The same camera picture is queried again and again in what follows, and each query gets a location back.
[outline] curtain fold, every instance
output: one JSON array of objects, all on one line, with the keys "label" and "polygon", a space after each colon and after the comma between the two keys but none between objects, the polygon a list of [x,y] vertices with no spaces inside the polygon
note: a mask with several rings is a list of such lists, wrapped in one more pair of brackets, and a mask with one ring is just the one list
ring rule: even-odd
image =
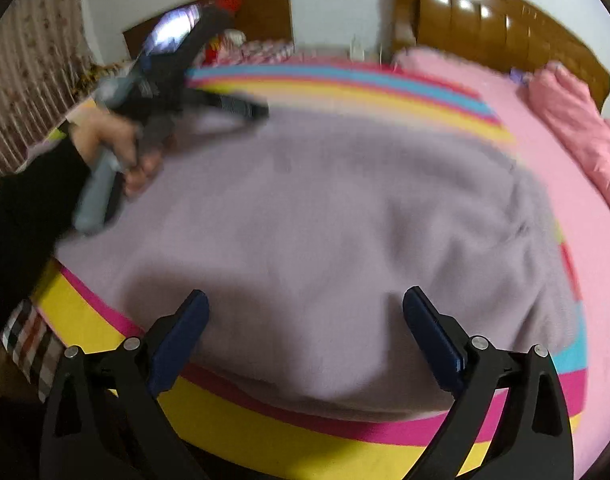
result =
[{"label": "curtain fold", "polygon": [[91,66],[80,0],[13,0],[0,19],[0,176],[75,104]]}]

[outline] silver screw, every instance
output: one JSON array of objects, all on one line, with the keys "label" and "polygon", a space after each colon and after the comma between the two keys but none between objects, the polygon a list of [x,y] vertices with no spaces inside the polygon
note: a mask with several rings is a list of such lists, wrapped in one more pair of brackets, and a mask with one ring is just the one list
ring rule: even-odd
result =
[{"label": "silver screw", "polygon": [[547,357],[548,354],[547,349],[543,345],[536,345],[534,347],[534,352],[540,357]]},{"label": "silver screw", "polygon": [[485,350],[490,346],[490,342],[481,335],[476,335],[472,338],[472,346],[479,350]]},{"label": "silver screw", "polygon": [[65,349],[65,357],[67,359],[71,359],[72,357],[76,357],[78,355],[78,347],[77,346],[68,346]]},{"label": "silver screw", "polygon": [[125,342],[122,344],[122,347],[126,350],[135,350],[140,346],[140,339],[137,337],[130,337],[129,339],[125,339]]}]

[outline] hand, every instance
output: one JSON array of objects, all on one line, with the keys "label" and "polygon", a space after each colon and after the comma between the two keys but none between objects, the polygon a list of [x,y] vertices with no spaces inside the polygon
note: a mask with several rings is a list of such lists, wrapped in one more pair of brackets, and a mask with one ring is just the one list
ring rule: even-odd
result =
[{"label": "hand", "polygon": [[101,143],[108,145],[125,166],[124,192],[132,197],[143,190],[159,171],[163,150],[154,150],[136,161],[136,124],[101,108],[82,112],[71,133],[74,147],[88,166],[93,166]]}]

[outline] lit screen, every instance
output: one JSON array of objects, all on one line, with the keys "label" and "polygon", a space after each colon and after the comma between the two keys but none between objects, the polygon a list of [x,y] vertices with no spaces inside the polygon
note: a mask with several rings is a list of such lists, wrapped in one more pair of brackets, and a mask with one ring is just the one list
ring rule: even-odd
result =
[{"label": "lit screen", "polygon": [[143,44],[143,53],[171,54],[175,52],[200,18],[198,6],[170,10],[154,27]]}]

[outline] purple-gray fabric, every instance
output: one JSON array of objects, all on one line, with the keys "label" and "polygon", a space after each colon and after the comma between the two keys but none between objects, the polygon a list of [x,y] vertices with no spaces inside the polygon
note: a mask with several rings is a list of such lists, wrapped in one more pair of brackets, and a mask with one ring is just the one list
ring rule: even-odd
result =
[{"label": "purple-gray fabric", "polygon": [[179,153],[61,262],[147,329],[193,288],[194,362],[275,406],[357,420],[448,408],[401,314],[420,285],[498,348],[572,343],[577,312],[543,187],[480,140],[272,109],[183,118]]}]

